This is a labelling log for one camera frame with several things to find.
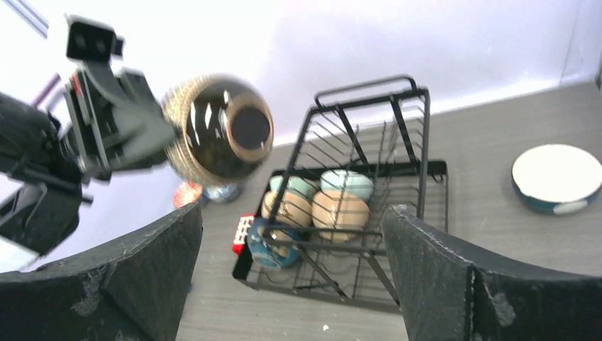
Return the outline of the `blue zigzag pattern bowl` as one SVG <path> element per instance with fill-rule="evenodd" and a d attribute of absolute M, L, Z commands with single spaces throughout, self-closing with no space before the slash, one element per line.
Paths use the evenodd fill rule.
<path fill-rule="evenodd" d="M 203 187 L 189 181 L 182 182 L 173 195 L 173 206 L 179 209 L 190 203 L 197 202 L 203 195 Z"/>

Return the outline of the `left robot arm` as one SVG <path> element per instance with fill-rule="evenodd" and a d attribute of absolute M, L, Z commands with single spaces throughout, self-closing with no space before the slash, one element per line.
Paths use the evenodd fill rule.
<path fill-rule="evenodd" d="M 84 185 L 164 162 L 177 136 L 139 72 L 84 62 L 64 96 L 63 134 L 52 115 L 1 96 L 1 172 L 23 183 L 1 204 L 1 238 L 36 257 L 75 231 L 80 205 L 92 202 Z"/>

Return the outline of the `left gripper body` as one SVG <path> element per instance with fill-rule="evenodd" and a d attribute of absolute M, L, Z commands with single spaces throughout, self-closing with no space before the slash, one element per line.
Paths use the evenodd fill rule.
<path fill-rule="evenodd" d="M 79 69 L 62 93 L 71 116 L 67 129 L 50 113 L 1 96 L 1 172 L 22 182 L 1 203 L 1 240 L 27 256 L 48 254 L 75 231 L 79 208 L 89 202 L 82 187 L 90 180 L 155 165 L 154 154 L 139 169 L 102 168 L 90 112 L 103 114 L 109 104 L 95 90 L 82 89 L 83 82 Z"/>

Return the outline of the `teal white dotted bowl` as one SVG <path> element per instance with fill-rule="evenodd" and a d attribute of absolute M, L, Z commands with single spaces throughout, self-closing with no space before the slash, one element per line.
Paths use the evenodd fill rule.
<path fill-rule="evenodd" d="M 513 190 L 528 208 L 548 215 L 579 212 L 601 193 L 601 162 L 567 144 L 544 144 L 521 153 L 511 170 Z"/>

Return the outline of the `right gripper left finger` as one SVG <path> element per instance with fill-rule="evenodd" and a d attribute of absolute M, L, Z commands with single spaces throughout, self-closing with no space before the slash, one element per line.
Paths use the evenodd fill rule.
<path fill-rule="evenodd" d="M 2 340 L 174 340 L 202 240 L 189 204 L 31 272 L 1 275 Z"/>

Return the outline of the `brown striped bowl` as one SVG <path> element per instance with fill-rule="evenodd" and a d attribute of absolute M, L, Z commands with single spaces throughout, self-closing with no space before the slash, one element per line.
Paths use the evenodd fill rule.
<path fill-rule="evenodd" d="M 255 88 L 237 77 L 195 76 L 170 89 L 162 107 L 177 128 L 165 152 L 185 180 L 202 186 L 241 182 L 272 151 L 270 109 Z"/>

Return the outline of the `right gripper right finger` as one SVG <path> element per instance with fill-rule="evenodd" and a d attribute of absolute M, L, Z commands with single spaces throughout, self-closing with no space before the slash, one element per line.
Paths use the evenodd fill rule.
<path fill-rule="evenodd" d="M 391 206 L 381 231 L 410 340 L 600 340 L 601 279 L 510 259 Z"/>

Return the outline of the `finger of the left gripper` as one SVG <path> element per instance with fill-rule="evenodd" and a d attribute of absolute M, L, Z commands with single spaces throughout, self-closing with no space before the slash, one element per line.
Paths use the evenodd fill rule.
<path fill-rule="evenodd" d="M 141 161 L 175 140 L 176 128 L 164 119 L 142 72 L 124 68 L 115 75 L 110 65 L 98 62 L 85 62 L 82 69 L 82 89 L 95 90 L 109 104 L 103 114 L 90 112 L 104 170 L 139 169 Z"/>

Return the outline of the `black wire dish rack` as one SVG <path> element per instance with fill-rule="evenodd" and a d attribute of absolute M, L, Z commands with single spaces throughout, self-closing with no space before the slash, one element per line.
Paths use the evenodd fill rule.
<path fill-rule="evenodd" d="M 448 225 L 447 164 L 429 157 L 430 118 L 429 90 L 409 75 L 317 93 L 232 276 L 257 290 L 400 313 L 385 211 Z"/>

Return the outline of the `white blue floral bowl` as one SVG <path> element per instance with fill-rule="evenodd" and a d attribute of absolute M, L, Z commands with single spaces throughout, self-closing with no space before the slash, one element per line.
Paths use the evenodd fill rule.
<path fill-rule="evenodd" d="M 217 203 L 228 203 L 236 200 L 243 190 L 241 183 L 222 186 L 207 186 L 204 189 L 206 199 Z"/>

